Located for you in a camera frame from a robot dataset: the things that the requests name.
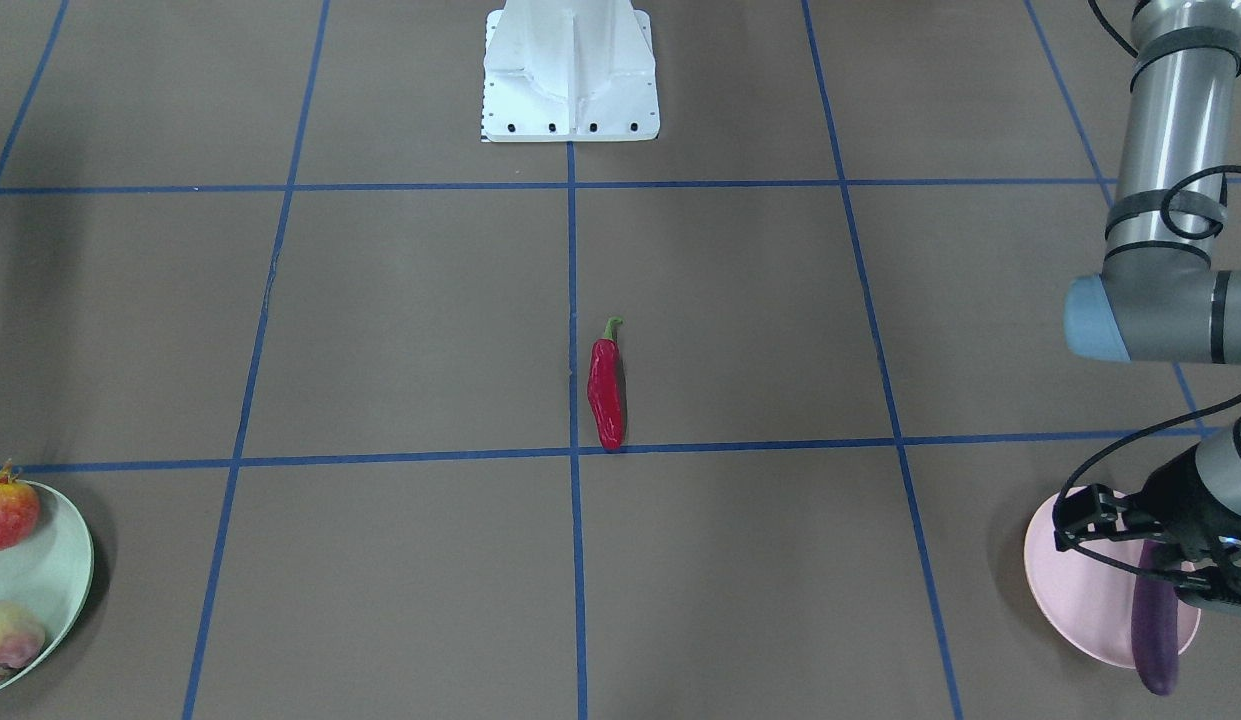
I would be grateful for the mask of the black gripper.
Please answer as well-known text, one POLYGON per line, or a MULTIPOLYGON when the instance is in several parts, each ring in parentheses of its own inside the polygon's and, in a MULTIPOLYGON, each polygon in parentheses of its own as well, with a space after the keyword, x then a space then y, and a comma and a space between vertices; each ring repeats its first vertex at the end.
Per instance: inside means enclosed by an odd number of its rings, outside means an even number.
POLYGON ((1241 515, 1214 495, 1199 469, 1203 444, 1152 470, 1132 505, 1150 516, 1163 550, 1154 569, 1196 610, 1241 611, 1241 515))

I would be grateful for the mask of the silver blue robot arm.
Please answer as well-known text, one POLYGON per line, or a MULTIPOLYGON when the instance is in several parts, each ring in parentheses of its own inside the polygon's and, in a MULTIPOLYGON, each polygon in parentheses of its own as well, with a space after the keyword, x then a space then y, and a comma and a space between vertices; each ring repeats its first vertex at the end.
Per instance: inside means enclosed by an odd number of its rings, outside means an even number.
MULTIPOLYGON (((1103 268, 1065 295, 1065 340, 1109 362, 1241 366, 1241 271, 1217 271, 1229 222, 1225 160, 1241 77, 1241 1, 1138 1, 1126 50, 1129 117, 1103 268)), ((1234 398, 1159 421, 1083 461, 1054 505, 1059 551, 1168 583, 1199 610, 1241 614, 1241 416, 1118 497, 1082 475, 1163 430, 1224 413, 1234 398)))

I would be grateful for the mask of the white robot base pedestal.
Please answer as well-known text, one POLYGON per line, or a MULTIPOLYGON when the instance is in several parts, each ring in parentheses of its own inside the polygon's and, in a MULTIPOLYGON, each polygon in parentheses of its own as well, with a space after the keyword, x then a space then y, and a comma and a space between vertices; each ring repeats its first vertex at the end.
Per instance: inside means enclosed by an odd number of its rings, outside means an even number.
POLYGON ((652 142, 652 17, 629 1, 508 1, 484 22, 480 140, 652 142))

